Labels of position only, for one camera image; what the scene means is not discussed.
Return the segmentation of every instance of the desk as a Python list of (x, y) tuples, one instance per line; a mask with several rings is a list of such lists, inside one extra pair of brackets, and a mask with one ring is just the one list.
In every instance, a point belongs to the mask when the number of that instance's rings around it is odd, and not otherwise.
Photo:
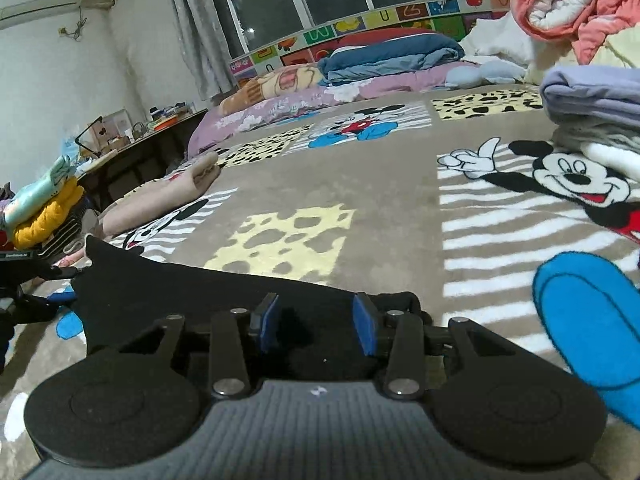
[[(170, 166), (181, 161), (191, 134), (206, 113), (207, 110), (202, 110), (183, 117), (171, 126), (147, 133), (136, 142), (103, 155), (80, 176), (78, 184), (103, 211), (137, 186), (164, 177)], [(156, 168), (144, 175), (142, 165), (149, 161)], [(111, 188), (116, 184), (118, 189), (114, 191)]]

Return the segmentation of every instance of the black cloth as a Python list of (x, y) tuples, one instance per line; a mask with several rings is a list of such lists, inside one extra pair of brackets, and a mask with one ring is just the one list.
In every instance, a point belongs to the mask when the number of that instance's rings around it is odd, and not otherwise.
[[(118, 346), (156, 319), (183, 314), (187, 328), (209, 324), (214, 312), (254, 309), (269, 292), (279, 295), (279, 352), (265, 362), (266, 375), (298, 380), (361, 380), (379, 368), (363, 355), (353, 326), (353, 292), (283, 278), (233, 274), (161, 264), (88, 237), (92, 266), (72, 281), (88, 352)], [(372, 296), (380, 310), (414, 314), (420, 303), (410, 292)]]
[(13, 198), (15, 193), (11, 191), (11, 183), (7, 182), (4, 186), (0, 187), (0, 200), (9, 200)]

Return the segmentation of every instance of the blue folded blanket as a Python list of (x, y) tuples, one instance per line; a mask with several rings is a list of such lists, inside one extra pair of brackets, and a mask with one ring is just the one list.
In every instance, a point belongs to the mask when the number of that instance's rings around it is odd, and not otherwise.
[(448, 47), (440, 48), (430, 54), (410, 54), (408, 56), (392, 57), (373, 63), (350, 66), (341, 70), (331, 70), (328, 77), (322, 79), (318, 84), (322, 86), (340, 86), (371, 77), (416, 72), (417, 70), (424, 70), (450, 61), (457, 61), (458, 59), (457, 50)]
[(326, 79), (330, 72), (343, 70), (358, 65), (370, 65), (380, 61), (404, 56), (427, 56), (441, 49), (451, 49), (457, 53), (457, 60), (465, 55), (465, 51), (457, 41), (444, 34), (416, 34), (394, 40), (383, 41), (361, 48), (352, 48), (341, 52), (334, 52), (318, 62), (318, 69)]
[(15, 194), (2, 212), (2, 226), (13, 231), (19, 224), (26, 222), (60, 192), (75, 170), (71, 159), (61, 156), (47, 173)]

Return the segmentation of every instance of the metal screw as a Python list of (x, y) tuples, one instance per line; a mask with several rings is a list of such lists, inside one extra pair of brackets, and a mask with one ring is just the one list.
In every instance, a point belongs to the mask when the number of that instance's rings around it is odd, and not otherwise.
[(237, 395), (244, 390), (244, 383), (240, 379), (220, 379), (213, 385), (213, 389), (220, 395)]
[(388, 388), (397, 395), (413, 395), (420, 390), (420, 384), (413, 379), (394, 379)]

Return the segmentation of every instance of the white wall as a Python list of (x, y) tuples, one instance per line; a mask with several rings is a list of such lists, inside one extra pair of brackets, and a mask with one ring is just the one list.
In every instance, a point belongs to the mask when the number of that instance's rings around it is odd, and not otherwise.
[(78, 13), (0, 30), (0, 180), (18, 189), (60, 156), (60, 142), (97, 116), (126, 108), (143, 118), (140, 100), (122, 69), (104, 10), (86, 10), (81, 41)]
[(199, 101), (194, 78), (182, 59), (171, 0), (117, 0), (109, 20), (147, 111)]

